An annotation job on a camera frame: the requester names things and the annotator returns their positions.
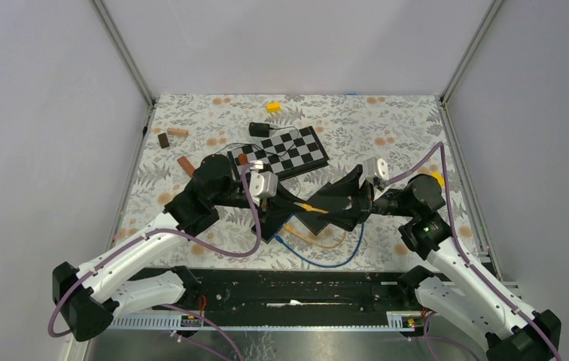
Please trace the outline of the large black network switch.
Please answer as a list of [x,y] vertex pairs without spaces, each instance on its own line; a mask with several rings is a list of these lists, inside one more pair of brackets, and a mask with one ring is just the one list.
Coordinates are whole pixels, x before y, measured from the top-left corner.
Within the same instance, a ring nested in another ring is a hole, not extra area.
[[[328,212],[336,212],[346,209],[351,204],[348,196],[327,196],[321,194],[321,191],[330,188],[331,182],[327,182],[309,199],[308,204],[313,208],[318,208]],[[321,214],[318,212],[298,213],[295,217],[313,234],[319,235],[329,223],[319,218]]]

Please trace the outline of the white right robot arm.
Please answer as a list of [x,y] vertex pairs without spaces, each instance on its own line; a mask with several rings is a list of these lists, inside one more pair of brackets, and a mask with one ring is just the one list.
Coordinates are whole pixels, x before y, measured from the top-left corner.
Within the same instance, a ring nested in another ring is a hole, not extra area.
[[408,218],[399,227],[404,244],[445,275],[416,266],[400,279],[397,300],[415,310],[420,305],[447,319],[470,336],[489,360],[559,360],[561,321],[550,310],[536,311],[489,272],[455,234],[452,221],[439,210],[446,196],[435,177],[417,174],[401,189],[384,187],[388,167],[371,158],[357,165],[321,194],[349,197],[351,206],[323,214],[344,230],[352,230],[372,214]]

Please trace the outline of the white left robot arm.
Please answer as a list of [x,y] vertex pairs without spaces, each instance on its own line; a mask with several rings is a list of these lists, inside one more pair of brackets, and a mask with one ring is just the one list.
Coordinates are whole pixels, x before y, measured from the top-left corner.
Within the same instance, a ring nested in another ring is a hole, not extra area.
[[[71,335],[88,341],[126,314],[161,304],[192,308],[197,286],[169,271],[155,278],[131,277],[179,242],[192,241],[220,255],[245,258],[257,252],[263,224],[273,217],[311,212],[312,206],[284,188],[263,162],[251,160],[233,177],[228,158],[212,154],[193,171],[183,191],[141,230],[95,259],[73,266],[63,262],[52,272],[55,310],[47,331],[53,338]],[[224,250],[202,241],[199,234],[219,220],[218,206],[251,211],[256,240],[247,251]]]

